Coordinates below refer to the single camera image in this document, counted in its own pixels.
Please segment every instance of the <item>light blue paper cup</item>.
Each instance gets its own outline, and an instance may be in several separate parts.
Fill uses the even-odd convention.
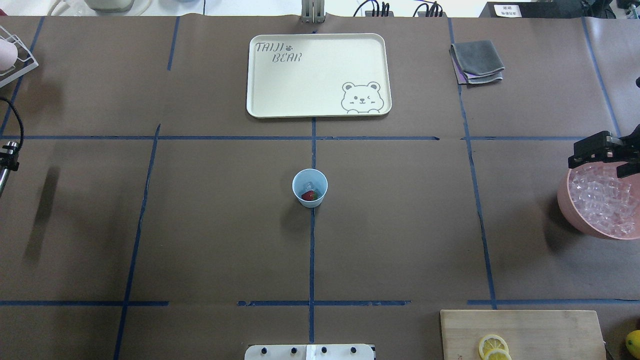
[[[305,185],[309,182],[312,182],[314,184],[314,188],[320,193],[320,197],[313,201],[306,201],[301,197],[302,194],[307,192]],[[324,199],[326,191],[329,189],[329,182],[327,182],[326,176],[324,176],[322,172],[314,168],[306,168],[305,170],[298,172],[296,176],[293,177],[291,188],[293,190],[293,194],[298,198],[298,201],[300,201],[300,204],[306,208],[314,208],[320,205]]]

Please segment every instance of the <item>lemon slice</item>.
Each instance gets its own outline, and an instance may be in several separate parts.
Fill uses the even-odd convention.
[[[484,359],[490,351],[495,349],[504,350],[507,355],[509,354],[509,347],[507,346],[507,342],[496,334],[486,335],[478,343],[478,352],[480,353],[481,359]]]
[[[508,352],[501,348],[495,348],[489,351],[483,360],[511,360],[511,356]]]

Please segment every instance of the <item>white machine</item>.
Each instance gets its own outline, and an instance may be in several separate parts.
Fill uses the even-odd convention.
[[[134,0],[84,0],[97,12],[128,12]]]

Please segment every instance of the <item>ice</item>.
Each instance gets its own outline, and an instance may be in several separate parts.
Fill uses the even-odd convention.
[[[569,174],[569,194],[587,222],[605,234],[625,237],[636,231],[640,200],[618,179],[616,167],[589,164]]]
[[[318,189],[316,188],[316,186],[314,185],[313,181],[309,181],[308,183],[305,184],[304,189],[302,189],[302,193],[300,194],[300,196],[302,196],[302,194],[313,190],[316,193],[316,196],[320,197],[320,191],[318,191]]]

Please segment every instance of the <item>blue tape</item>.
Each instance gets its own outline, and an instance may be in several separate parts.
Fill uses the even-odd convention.
[[[561,305],[561,304],[633,304],[640,299],[518,299],[496,300],[498,305]],[[468,300],[467,305],[491,305],[492,300]]]
[[[0,300],[0,306],[122,306],[122,301]]]
[[[124,325],[127,319],[127,308],[129,306],[129,297],[131,296],[131,285],[133,284],[133,272],[136,269],[136,258],[138,257],[138,247],[140,246],[140,236],[142,234],[142,221],[145,216],[145,210],[147,208],[147,198],[149,192],[149,181],[151,180],[151,172],[154,168],[154,162],[156,160],[156,149],[158,145],[158,134],[160,133],[160,126],[156,128],[156,134],[154,135],[154,144],[151,148],[151,159],[149,160],[149,167],[147,169],[147,181],[145,182],[145,192],[142,196],[142,205],[140,206],[140,217],[138,217],[138,228],[136,230],[136,241],[133,245],[133,255],[131,256],[131,265],[129,265],[129,276],[127,278],[127,288],[125,290],[124,301],[122,304],[122,313],[120,314],[120,326],[118,328],[118,337],[116,340],[116,349],[113,354],[113,359],[117,360],[120,357],[120,347],[122,345],[122,335],[124,333]]]
[[[0,306],[122,306],[122,301],[0,300]],[[132,301],[129,306],[169,306],[168,301]]]
[[[411,300],[318,300],[316,306],[405,306]]]
[[[435,136],[318,136],[318,140],[439,140]]]
[[[315,300],[315,306],[405,306],[411,304],[411,300]],[[240,307],[250,306],[309,306],[305,300],[267,300],[267,301],[239,301]]]
[[[449,40],[451,40],[451,44],[455,44],[456,38],[453,37],[453,22],[450,17],[447,18],[447,21],[449,22]]]
[[[311,168],[316,168],[316,118],[311,118]]]
[[[0,139],[19,139],[19,136],[6,135],[0,136]],[[26,140],[153,140],[153,136],[85,136],[85,135],[27,135]]]
[[[311,209],[311,230],[309,247],[309,343],[315,341],[314,335],[314,307],[316,303],[316,209]]]
[[[19,139],[16,135],[0,136],[0,139]],[[154,140],[154,136],[132,135],[30,135],[28,140]],[[311,136],[190,136],[190,135],[166,135],[158,136],[158,140],[311,140]]]
[[[484,217],[482,214],[482,205],[480,204],[480,191],[478,190],[478,182],[476,177],[476,165],[474,164],[473,149],[471,148],[471,136],[469,135],[469,126],[467,123],[467,111],[462,101],[462,86],[458,85],[458,97],[460,98],[460,112],[462,114],[463,125],[465,128],[465,142],[467,143],[467,156],[469,157],[469,167],[471,168],[471,181],[474,185],[474,195],[476,196],[476,210],[480,219],[480,233],[482,236],[482,246],[484,252],[484,267],[486,269],[486,278],[489,285],[489,296],[491,296],[492,309],[497,309],[495,302],[495,288],[493,286],[493,273],[491,270],[491,260],[489,258],[489,247],[486,242],[486,232],[484,230]]]
[[[16,135],[0,136],[0,139],[18,139]],[[153,140],[154,136],[136,135],[29,135],[28,140]],[[158,140],[439,140],[435,136],[233,136],[233,135],[164,135]]]
[[[173,52],[175,51],[175,41],[178,39],[178,27],[180,26],[180,17],[175,17],[175,26],[173,27],[173,40],[171,41],[171,51],[169,52],[169,63],[166,65],[166,69],[171,71],[171,65],[173,64]]]
[[[129,306],[169,306],[168,301],[130,301]]]
[[[589,30],[587,29],[587,22],[584,17],[582,17],[581,20],[582,20],[582,29],[584,30],[584,36],[587,39],[587,48],[589,49],[589,55],[591,56],[593,67],[596,70],[596,76],[598,77],[598,82],[600,83],[600,89],[602,89],[602,94],[604,95],[604,101],[607,103],[607,109],[609,109],[609,115],[611,116],[611,120],[613,121],[613,127],[616,130],[616,134],[618,134],[618,136],[621,136],[620,126],[618,126],[618,119],[616,119],[616,114],[613,113],[613,107],[611,106],[611,101],[609,100],[609,93],[607,92],[607,88],[604,86],[604,81],[602,81],[602,75],[600,74],[600,67],[598,66],[595,53],[593,52],[593,47],[591,46],[591,37],[589,36]]]
[[[267,300],[267,301],[239,301],[238,306],[309,306],[309,301],[306,300]]]
[[[31,46],[29,47],[29,51],[33,53],[33,49],[35,49],[36,43],[38,42],[38,37],[40,36],[40,30],[42,29],[42,24],[44,23],[44,16],[40,17],[40,22],[38,23],[38,28],[36,29],[35,35],[33,35],[33,41],[31,42]],[[11,95],[11,102],[15,104],[15,98],[18,96],[18,90],[20,89],[20,85],[22,84],[21,76],[18,79],[18,82],[15,84],[15,89],[13,89],[13,94]],[[11,116],[12,110],[10,107],[7,107],[6,113],[4,114],[4,120],[2,121],[2,125],[0,126],[0,135],[4,134],[4,129],[6,128],[6,123],[9,121],[9,117]]]
[[[472,141],[506,140],[506,141],[579,141],[585,136],[470,136]]]

